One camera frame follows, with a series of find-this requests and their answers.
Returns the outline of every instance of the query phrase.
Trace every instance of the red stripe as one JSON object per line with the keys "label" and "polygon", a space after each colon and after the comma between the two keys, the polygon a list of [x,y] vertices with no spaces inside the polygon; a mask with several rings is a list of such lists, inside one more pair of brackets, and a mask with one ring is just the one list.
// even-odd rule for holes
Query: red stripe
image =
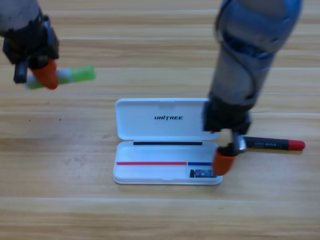
{"label": "red stripe", "polygon": [[186,161],[119,161],[117,165],[187,165]]}

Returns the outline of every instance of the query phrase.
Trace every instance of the green marker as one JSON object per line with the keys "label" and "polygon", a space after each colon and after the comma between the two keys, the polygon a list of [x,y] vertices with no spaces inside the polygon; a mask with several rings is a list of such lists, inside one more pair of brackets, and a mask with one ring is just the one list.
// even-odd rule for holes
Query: green marker
{"label": "green marker", "polygon": [[[96,79],[95,69],[91,65],[58,69],[56,71],[56,75],[58,77],[59,85],[79,83]],[[44,86],[36,80],[33,74],[27,76],[24,87],[30,90],[44,88]]]}

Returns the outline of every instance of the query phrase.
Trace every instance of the cable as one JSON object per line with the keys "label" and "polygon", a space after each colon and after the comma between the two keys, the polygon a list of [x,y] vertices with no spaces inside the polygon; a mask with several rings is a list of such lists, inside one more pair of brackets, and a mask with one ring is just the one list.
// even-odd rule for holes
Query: cable
{"label": "cable", "polygon": [[[218,26],[219,26],[219,22],[221,20],[221,17],[223,15],[223,13],[226,11],[227,7],[230,5],[230,3],[232,2],[233,0],[227,0],[227,2],[222,6],[221,10],[220,10],[220,13],[217,17],[217,20],[216,20],[216,24],[215,24],[215,32],[216,32],[216,35],[219,36],[219,29],[218,29]],[[220,36],[220,38],[218,39],[219,42],[220,42],[220,46],[221,48],[224,49],[224,51],[235,61],[237,62],[249,75],[250,79],[251,79],[251,84],[252,84],[252,93],[250,95],[247,96],[247,99],[252,99],[255,94],[256,94],[256,91],[257,91],[257,80],[255,78],[255,76],[253,75],[253,73],[250,71],[250,69],[244,65],[238,58],[237,56],[235,56],[232,52],[229,51],[229,49],[224,46],[223,44],[223,36]]]}

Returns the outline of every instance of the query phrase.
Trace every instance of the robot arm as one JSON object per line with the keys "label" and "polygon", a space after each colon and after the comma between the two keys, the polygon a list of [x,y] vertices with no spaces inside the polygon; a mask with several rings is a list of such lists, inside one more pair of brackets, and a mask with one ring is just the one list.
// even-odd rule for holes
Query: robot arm
{"label": "robot arm", "polygon": [[225,0],[215,24],[220,53],[204,108],[204,130],[230,129],[232,142],[219,147],[217,175],[231,168],[246,149],[243,138],[277,52],[298,20],[302,0]]}
{"label": "robot arm", "polygon": [[1,0],[0,36],[4,37],[3,52],[15,65],[15,83],[27,81],[29,68],[47,88],[58,86],[59,41],[37,0]]}

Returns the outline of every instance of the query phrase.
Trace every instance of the table surface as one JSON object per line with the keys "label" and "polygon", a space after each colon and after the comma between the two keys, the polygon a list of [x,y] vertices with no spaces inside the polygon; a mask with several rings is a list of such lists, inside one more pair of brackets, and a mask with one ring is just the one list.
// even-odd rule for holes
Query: table surface
{"label": "table surface", "polygon": [[[306,148],[249,150],[217,186],[116,184],[114,103],[206,97],[221,1],[39,3],[60,39],[58,66],[91,64],[97,79],[28,91],[0,55],[0,239],[320,239],[318,0],[304,1],[248,133]],[[228,140],[223,131],[216,142]]]}

